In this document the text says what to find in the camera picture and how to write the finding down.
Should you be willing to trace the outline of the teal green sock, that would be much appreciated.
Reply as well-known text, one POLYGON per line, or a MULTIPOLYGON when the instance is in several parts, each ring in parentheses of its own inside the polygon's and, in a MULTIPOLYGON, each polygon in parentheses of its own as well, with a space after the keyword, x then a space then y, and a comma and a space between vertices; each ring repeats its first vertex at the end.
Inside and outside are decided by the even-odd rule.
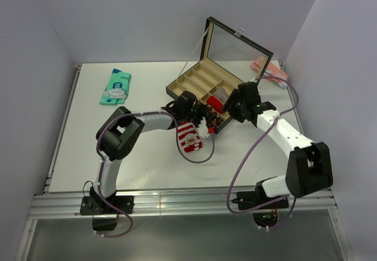
POLYGON ((128 97, 131 74, 113 69, 108 84, 99 101, 100 105, 124 104, 128 97))

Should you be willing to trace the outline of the red white striped santa sock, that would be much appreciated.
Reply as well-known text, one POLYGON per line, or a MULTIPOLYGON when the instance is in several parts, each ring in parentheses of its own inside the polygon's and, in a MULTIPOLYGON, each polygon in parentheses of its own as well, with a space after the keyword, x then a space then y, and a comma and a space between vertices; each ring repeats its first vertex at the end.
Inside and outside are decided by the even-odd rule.
POLYGON ((203 147, 203 142, 193 125, 184 121, 177 130, 179 150, 183 153, 192 153, 203 147))

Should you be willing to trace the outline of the red rolled sock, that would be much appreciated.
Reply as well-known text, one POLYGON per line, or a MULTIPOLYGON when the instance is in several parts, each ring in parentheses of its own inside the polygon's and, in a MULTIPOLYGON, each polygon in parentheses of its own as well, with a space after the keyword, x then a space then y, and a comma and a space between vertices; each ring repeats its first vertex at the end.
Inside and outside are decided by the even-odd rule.
POLYGON ((214 96, 209 96, 206 100, 206 104, 208 104, 215 112, 218 114, 223 114, 223 103, 214 96))

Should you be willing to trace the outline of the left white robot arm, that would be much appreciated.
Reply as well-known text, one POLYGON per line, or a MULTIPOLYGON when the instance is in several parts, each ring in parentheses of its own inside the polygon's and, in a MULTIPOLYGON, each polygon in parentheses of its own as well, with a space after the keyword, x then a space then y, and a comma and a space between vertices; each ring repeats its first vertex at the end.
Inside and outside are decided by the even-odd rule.
POLYGON ((211 107, 198 102, 188 91, 155 111, 133 113, 125 107, 117 108, 96 134, 100 166, 97 181, 90 188, 94 207, 100 213, 113 210, 121 162, 130 154, 140 134, 178 129, 182 123, 191 123, 199 136, 204 137, 215 117, 211 107))

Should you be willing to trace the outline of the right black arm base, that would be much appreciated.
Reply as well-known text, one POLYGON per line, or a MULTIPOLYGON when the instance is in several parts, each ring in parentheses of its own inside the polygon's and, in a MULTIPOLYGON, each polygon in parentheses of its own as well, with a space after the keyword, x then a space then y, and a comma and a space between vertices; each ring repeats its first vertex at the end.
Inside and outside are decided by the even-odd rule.
POLYGON ((232 199, 238 210, 265 210, 265 212, 253 213, 253 221, 258 229, 270 230, 277 226, 279 221, 278 210, 288 209, 289 201, 285 196, 267 197, 264 190, 256 187, 253 191, 238 191, 236 197, 232 199))

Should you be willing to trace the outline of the grey rolled sock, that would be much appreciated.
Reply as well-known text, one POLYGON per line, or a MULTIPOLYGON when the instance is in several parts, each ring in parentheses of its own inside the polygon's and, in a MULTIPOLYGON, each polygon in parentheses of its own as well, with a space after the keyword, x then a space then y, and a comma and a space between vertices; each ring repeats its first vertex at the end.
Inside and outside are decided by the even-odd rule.
POLYGON ((221 88, 218 88, 217 90, 215 90, 215 92, 213 92, 213 96, 215 98, 217 98, 220 102, 222 102, 223 104, 226 103, 226 101, 228 100, 229 98, 229 95, 228 93, 226 93, 226 90, 221 87, 221 88))

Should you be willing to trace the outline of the black compartment box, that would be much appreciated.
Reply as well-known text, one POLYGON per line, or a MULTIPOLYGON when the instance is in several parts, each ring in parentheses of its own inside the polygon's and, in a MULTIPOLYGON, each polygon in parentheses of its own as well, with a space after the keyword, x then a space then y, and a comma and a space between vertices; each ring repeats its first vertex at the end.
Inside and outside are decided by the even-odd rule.
POLYGON ((178 99, 192 92, 204 105, 222 88, 230 95, 238 85, 264 74, 273 53, 212 16, 206 19, 200 56, 195 64, 185 64, 178 77, 166 86, 166 93, 178 99))

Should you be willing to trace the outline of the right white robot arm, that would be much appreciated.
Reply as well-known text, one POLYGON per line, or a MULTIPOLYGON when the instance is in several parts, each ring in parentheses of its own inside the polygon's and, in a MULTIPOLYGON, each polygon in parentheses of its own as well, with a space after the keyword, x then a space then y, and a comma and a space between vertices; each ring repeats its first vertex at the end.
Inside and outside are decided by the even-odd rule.
POLYGON ((238 85, 223 110, 238 122, 247 120, 262 130, 288 158, 285 175, 258 182, 254 195, 258 206, 267 208, 278 196, 301 198, 333 185, 329 147, 305 137, 272 103, 263 102, 255 82, 238 85))

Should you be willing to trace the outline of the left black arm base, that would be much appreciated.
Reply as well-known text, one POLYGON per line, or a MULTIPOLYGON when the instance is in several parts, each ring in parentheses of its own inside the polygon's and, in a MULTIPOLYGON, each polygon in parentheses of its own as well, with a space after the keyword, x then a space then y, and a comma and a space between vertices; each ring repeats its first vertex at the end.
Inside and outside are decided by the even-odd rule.
POLYGON ((80 216, 92 217, 92 229, 95 233, 109 235, 118 225, 120 215, 131 214, 134 207, 134 196, 118 196, 116 193, 106 198, 107 203, 101 199, 91 185, 89 193, 83 192, 80 216))

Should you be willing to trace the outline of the brown argyle sock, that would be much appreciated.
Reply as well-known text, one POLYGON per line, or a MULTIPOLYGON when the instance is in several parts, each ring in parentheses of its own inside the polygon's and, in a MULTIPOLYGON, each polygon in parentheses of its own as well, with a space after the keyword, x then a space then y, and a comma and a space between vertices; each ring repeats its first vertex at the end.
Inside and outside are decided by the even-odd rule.
POLYGON ((224 117, 215 110, 211 111, 209 120, 210 124, 217 128, 219 128, 225 122, 224 117))

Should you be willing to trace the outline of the pink sock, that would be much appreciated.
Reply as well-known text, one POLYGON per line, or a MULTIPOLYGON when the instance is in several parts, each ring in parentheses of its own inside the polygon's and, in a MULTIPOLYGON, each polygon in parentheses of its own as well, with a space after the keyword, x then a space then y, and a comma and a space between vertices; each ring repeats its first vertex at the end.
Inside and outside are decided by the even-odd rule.
MULTIPOLYGON (((250 69, 259 75, 261 69, 264 67, 266 63, 265 59, 266 59, 265 56, 260 56, 259 58, 257 58, 251 63, 250 69)), ((288 75, 285 72, 283 72, 280 68, 275 66, 272 62, 269 62, 267 68, 264 71, 264 76, 272 76, 272 77, 278 77, 284 80, 288 80, 288 75)), ((282 80, 278 80, 276 78, 268 78, 267 80, 277 85, 280 88, 287 87, 286 83, 282 80)))

